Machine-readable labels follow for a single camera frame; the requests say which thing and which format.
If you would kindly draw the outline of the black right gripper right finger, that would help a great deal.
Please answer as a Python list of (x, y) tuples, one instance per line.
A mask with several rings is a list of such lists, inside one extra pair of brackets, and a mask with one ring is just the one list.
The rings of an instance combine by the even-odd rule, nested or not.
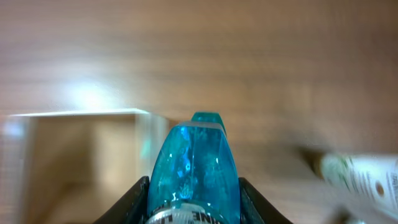
[(292, 224), (247, 179), (239, 178), (240, 224)]

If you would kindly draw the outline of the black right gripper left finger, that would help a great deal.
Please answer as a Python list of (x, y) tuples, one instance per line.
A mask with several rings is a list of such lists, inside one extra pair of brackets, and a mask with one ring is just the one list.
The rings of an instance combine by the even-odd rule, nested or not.
[(93, 224), (143, 224), (147, 216), (149, 184), (148, 176), (141, 177)]

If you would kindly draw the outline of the blue mouthwash bottle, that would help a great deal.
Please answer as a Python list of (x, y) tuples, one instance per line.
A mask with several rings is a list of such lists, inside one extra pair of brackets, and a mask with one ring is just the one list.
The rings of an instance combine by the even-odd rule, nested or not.
[(196, 112), (166, 137), (150, 178), (148, 223), (239, 223), (240, 189), (218, 113)]

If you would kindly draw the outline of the white lotion tube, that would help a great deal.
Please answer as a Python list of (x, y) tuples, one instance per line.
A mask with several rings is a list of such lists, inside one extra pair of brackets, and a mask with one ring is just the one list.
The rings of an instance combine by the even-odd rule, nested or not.
[(335, 187), (366, 198), (397, 219), (397, 155), (325, 153), (312, 161), (314, 173)]

